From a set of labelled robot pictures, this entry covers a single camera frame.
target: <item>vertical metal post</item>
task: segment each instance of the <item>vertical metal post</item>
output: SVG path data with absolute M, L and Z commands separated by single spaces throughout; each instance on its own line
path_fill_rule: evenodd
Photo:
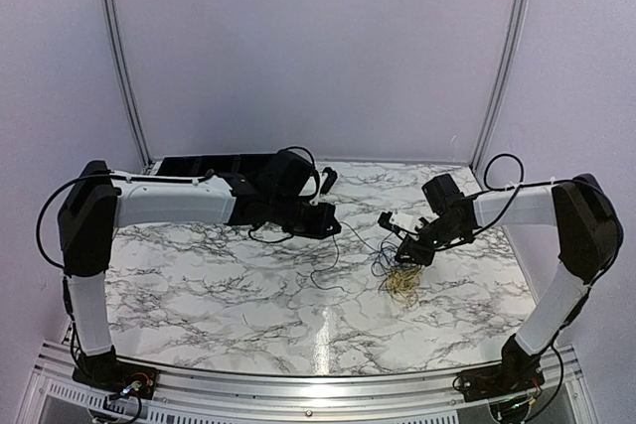
M 519 44 L 527 3 L 528 0 L 513 1 L 504 50 L 499 61 L 499 68 L 490 94 L 486 116 L 470 161 L 470 169 L 472 169 L 473 172 L 476 172 L 484 161 L 484 156 L 495 128 L 495 122 L 497 121 L 497 116 L 499 115 L 506 92 L 506 85 L 508 84 L 508 77 L 510 75 L 515 51 Z
M 117 80 L 119 82 L 119 87 L 121 88 L 121 95 L 126 109 L 128 122 L 130 124 L 130 129 L 132 131 L 132 137 L 143 167 L 147 168 L 151 163 L 152 157 L 148 151 L 148 144 L 146 143 L 146 138 L 141 126 L 141 119 L 139 117 L 139 111 L 137 109 L 137 102 L 135 101 L 135 95 L 132 90 L 132 83 L 128 73 L 123 44 L 121 42 L 121 33 L 119 31 L 115 0 L 102 0 L 102 6 L 106 19 L 110 49 L 112 50 L 115 71 L 117 73 Z

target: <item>marble table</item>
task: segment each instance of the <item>marble table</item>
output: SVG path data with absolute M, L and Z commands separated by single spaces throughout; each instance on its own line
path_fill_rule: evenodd
M 371 246 L 387 236 L 380 212 L 433 214 L 421 185 L 450 173 L 479 190 L 468 168 L 324 163 L 339 179 L 326 201 Z M 266 240 L 283 236 L 265 230 Z M 333 266 L 337 250 L 339 260 Z M 378 290 L 373 251 L 343 226 L 336 243 L 249 240 L 244 228 L 146 224 L 121 229 L 107 273 L 120 354 L 196 368 L 266 374 L 355 375 L 497 359 L 535 303 L 503 232 L 438 252 L 415 303 Z M 313 278 L 317 288 L 310 280 Z

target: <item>gray marble vein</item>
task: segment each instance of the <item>gray marble vein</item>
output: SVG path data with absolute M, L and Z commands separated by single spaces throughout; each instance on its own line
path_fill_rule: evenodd
M 421 185 L 448 172 L 479 190 L 464 167 L 331 163 L 325 199 L 371 246 L 382 211 L 433 219 Z M 282 236 L 274 227 L 258 232 Z M 199 223 L 121 229 L 107 273 L 113 340 L 121 354 L 254 373 L 376 374 L 496 359 L 534 308 L 503 232 L 438 252 L 406 306 L 378 287 L 372 250 L 343 227 L 336 244 L 249 240 L 246 228 Z M 313 270 L 324 270 L 313 275 Z

